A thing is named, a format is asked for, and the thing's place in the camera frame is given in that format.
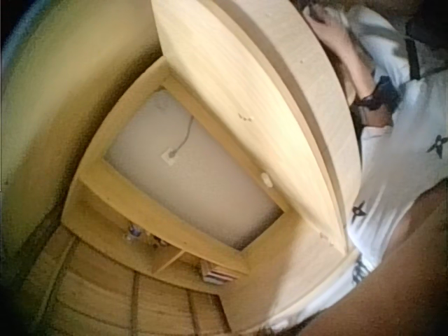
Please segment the light wood panel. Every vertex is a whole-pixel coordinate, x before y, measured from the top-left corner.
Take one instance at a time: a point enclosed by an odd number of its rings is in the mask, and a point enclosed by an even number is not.
[[[190,299],[200,335],[219,335],[229,332],[217,296],[191,292]]]
[[[73,336],[129,336],[130,331],[111,325],[73,310],[58,301],[50,320],[50,327]]]
[[[139,332],[194,334],[187,290],[147,276],[139,281]]]
[[[160,246],[154,252],[153,274],[163,271],[176,260],[178,260],[184,251],[174,246]]]
[[[297,11],[288,6],[291,15],[301,21]],[[307,100],[297,101],[254,41],[214,2],[154,0],[153,9],[162,51],[176,75],[256,158],[274,187],[287,196],[307,223],[346,251],[344,213],[337,202],[338,186],[330,179],[332,162],[326,160],[326,149],[319,148],[320,142],[313,135],[315,125],[304,117],[302,107],[308,105]],[[275,16],[275,7],[271,9],[264,13]],[[301,30],[283,26],[276,30],[283,34],[268,41],[274,48],[277,43],[287,43],[284,38],[291,37],[292,30],[297,35],[305,34],[302,43],[315,46],[312,59],[326,57],[305,24]],[[312,59],[302,59],[302,66],[314,66]],[[329,80],[339,86],[329,64],[323,68],[326,70],[331,71],[330,76],[308,78],[308,84],[316,89],[321,80]],[[341,89],[318,98],[344,107],[333,113],[334,123],[350,118]],[[354,132],[345,135],[350,138],[347,142],[356,141]],[[359,167],[359,158],[354,164]],[[354,186],[357,177],[353,177]]]
[[[289,206],[284,196],[276,188],[268,188],[266,186],[261,179],[263,171],[254,162],[254,159],[241,147],[227,128],[214,117],[213,113],[206,110],[204,105],[197,101],[189,93],[188,89],[185,88],[185,85],[181,84],[175,77],[168,77],[163,83],[163,86],[224,147],[280,209],[287,212]]]
[[[62,280],[57,300],[94,319],[130,328],[133,275],[132,270],[81,244]]]
[[[149,0],[49,1],[37,20],[2,69],[8,257],[65,197],[98,126],[161,53]]]
[[[316,140],[328,171],[325,182],[345,225],[358,195],[361,161],[347,100],[330,60],[288,1],[214,2],[259,47],[297,102],[300,110],[291,111]]]
[[[217,293],[220,290],[218,286],[204,283],[197,270],[185,262],[178,262],[159,274],[153,274],[152,246],[142,241],[129,243],[124,238],[125,231],[105,220],[86,203],[76,201],[66,208],[63,224],[84,242],[132,270],[195,291]]]
[[[294,213],[285,213],[244,250],[251,274],[220,294],[234,332],[252,330],[309,302],[331,282],[348,257]]]
[[[84,169],[80,179],[117,212],[167,243],[231,270],[249,272],[240,252],[170,213],[107,162],[100,160]]]
[[[25,325],[34,327],[40,321],[73,239],[65,227],[56,229],[25,279],[16,296]]]

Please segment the person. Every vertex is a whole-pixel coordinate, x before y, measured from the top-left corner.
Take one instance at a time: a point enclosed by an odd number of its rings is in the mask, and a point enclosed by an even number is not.
[[[312,12],[306,21],[346,66],[358,96],[361,186],[346,227],[371,272],[447,197],[448,70],[410,80],[404,38],[380,14],[355,6],[346,21],[374,61],[372,75],[344,25],[321,6]],[[385,78],[400,98],[394,111],[381,92]]]
[[[361,186],[346,225],[361,256],[353,280],[379,269],[335,306],[278,335],[302,335],[309,323],[305,335],[420,335],[431,326],[428,312],[446,304],[448,70],[411,80],[405,40],[380,14],[355,6],[341,20],[312,6],[304,18],[347,68],[364,125]],[[373,75],[355,43],[373,59]],[[378,94],[385,77],[397,106]]]

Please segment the white t-shirt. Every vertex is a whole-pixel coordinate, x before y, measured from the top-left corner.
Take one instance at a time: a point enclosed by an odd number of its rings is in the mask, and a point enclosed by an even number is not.
[[[405,85],[393,127],[363,130],[361,187],[347,230],[370,270],[416,198],[448,177],[447,114],[443,71]]]

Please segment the wood grain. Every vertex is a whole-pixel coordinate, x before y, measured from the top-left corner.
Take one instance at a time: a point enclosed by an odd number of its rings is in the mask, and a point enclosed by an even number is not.
[[[352,258],[341,255],[295,213],[282,215],[243,252],[251,274],[229,283],[220,294],[234,332],[254,331],[294,307],[300,310]]]
[[[200,335],[219,335],[229,332],[218,307],[217,296],[191,292],[190,299]]]
[[[184,251],[174,246],[160,246],[156,248],[153,260],[153,274],[163,271],[183,254]]]
[[[240,252],[199,231],[170,213],[101,160],[80,175],[105,203],[147,232],[182,251],[247,274]]]
[[[124,238],[125,231],[108,222],[86,203],[76,201],[66,210],[63,224],[84,242],[112,260],[175,286],[206,293],[217,293],[220,290],[218,286],[204,283],[196,268],[185,262],[177,262],[163,272],[153,274],[154,249],[152,246],[143,241],[134,241],[133,244],[129,244]]]
[[[139,284],[139,332],[193,334],[187,290],[141,276]]]
[[[88,264],[80,268],[86,258]],[[82,244],[73,255],[57,300],[93,319],[130,328],[132,281],[132,270]]]
[[[332,202],[345,225],[361,182],[361,160],[337,72],[302,16],[288,1],[214,0],[259,47],[300,110],[323,158]]]
[[[296,20],[301,21],[297,11],[288,6]],[[275,6],[271,9],[263,13],[274,16]],[[332,162],[328,160],[328,148],[322,148],[312,132],[319,125],[310,125],[312,120],[306,119],[302,111],[308,109],[309,102],[297,100],[256,41],[214,2],[154,0],[153,10],[162,51],[176,75],[257,160],[294,210],[327,235],[339,250],[347,251],[345,213],[341,211],[344,206],[341,208],[338,203],[339,186],[330,178]],[[320,64],[313,63],[313,59],[322,60],[326,56],[309,28],[302,26],[297,30],[284,25],[281,31],[276,30],[282,34],[269,41],[277,48],[277,44],[287,43],[285,38],[292,33],[304,34],[300,37],[301,45],[315,46],[316,52],[303,59],[302,66],[312,68]],[[343,118],[345,122],[350,116],[342,89],[329,63],[327,67],[325,62],[321,63],[323,72],[329,70],[331,74],[310,78],[306,73],[307,84],[313,88],[310,90],[316,90],[321,80],[329,80],[330,87],[331,83],[336,85],[336,90],[317,95],[319,91],[315,95],[336,108],[341,106],[341,111],[331,114],[332,121],[336,123]],[[354,132],[341,131],[328,136],[346,137],[338,143],[355,141],[356,145]],[[354,158],[356,165],[359,168],[359,157]],[[357,176],[352,178],[353,189],[358,183]]]
[[[239,163],[252,179],[267,193],[281,210],[289,209],[285,197],[275,188],[267,188],[261,179],[263,171],[255,160],[242,148],[241,144],[203,104],[194,98],[175,77],[170,76],[163,83],[169,93],[207,130],[217,142]]]

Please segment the person's arm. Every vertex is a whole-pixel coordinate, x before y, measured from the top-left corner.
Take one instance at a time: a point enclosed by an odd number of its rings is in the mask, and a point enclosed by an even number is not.
[[[363,99],[370,96],[375,90],[375,82],[368,67],[356,52],[348,31],[321,6],[315,5],[314,12],[319,16],[322,23],[304,14],[310,27],[319,40],[328,46],[345,64],[358,98]],[[384,104],[376,111],[364,111],[361,119],[364,125],[372,127],[392,126],[393,124],[391,114]]]
[[[447,202],[300,336],[446,335]]]

